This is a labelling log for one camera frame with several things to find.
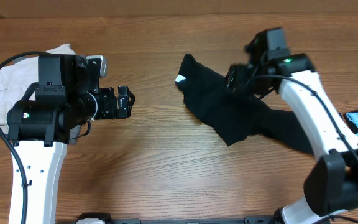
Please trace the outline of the black t-shirt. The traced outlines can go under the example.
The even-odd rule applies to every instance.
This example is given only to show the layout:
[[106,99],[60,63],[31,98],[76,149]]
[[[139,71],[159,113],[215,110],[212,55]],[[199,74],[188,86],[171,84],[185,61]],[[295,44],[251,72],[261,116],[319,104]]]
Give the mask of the black t-shirt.
[[211,126],[226,145],[260,134],[297,151],[313,153],[294,112],[271,109],[254,96],[242,100],[230,95],[225,78],[191,54],[185,54],[175,84],[190,112]]

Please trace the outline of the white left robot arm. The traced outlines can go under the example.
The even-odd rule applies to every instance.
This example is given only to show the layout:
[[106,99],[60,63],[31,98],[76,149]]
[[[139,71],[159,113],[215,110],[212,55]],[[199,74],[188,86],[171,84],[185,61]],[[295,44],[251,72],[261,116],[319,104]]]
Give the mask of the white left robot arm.
[[19,100],[7,114],[8,138],[22,164],[13,168],[9,223],[54,223],[60,171],[78,125],[126,119],[135,96],[127,86],[101,88],[102,55],[38,57],[35,98]]

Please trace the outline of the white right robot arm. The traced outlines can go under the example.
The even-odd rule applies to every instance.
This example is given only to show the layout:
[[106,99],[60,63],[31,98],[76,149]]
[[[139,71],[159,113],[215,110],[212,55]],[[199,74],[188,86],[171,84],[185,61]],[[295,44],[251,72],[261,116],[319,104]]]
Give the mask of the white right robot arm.
[[275,223],[322,223],[358,208],[358,137],[331,103],[306,54],[234,64],[226,75],[231,93],[275,90],[293,110],[316,164],[304,196],[275,212]]

